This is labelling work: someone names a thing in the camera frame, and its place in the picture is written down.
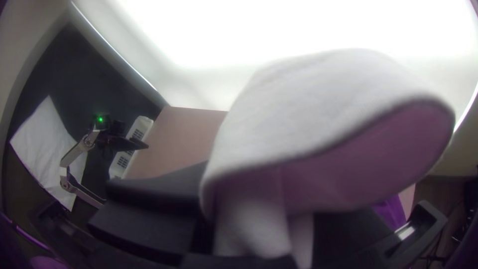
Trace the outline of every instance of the purple fabric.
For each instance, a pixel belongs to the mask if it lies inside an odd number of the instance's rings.
[[[402,203],[398,195],[394,195],[381,203],[375,204],[373,209],[394,231],[402,227],[407,222],[405,218],[405,212],[403,211]]]
[[[286,211],[355,210],[395,195],[423,178],[451,128],[448,111],[416,102],[326,152],[279,164]],[[266,169],[255,171],[258,180]]]
[[[61,262],[43,256],[37,256],[32,258],[30,263],[34,269],[68,269],[68,267],[66,267],[66,265],[62,264]]]

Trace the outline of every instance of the wooden panel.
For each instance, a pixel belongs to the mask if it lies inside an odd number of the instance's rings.
[[[126,178],[148,178],[205,161],[225,111],[165,107],[146,139]]]
[[[443,182],[438,180],[423,180],[416,185],[415,197],[413,203],[421,200],[427,200],[443,214],[448,215],[448,223],[443,229],[442,239],[437,249],[437,256],[446,257],[450,255],[458,246],[452,239],[455,230],[465,220],[465,210],[463,207],[463,182]],[[438,237],[428,247],[428,250],[422,254],[425,257],[430,254],[431,249],[436,245]],[[417,261],[413,269],[426,269],[426,261]],[[441,269],[440,262],[433,262],[430,269]]]

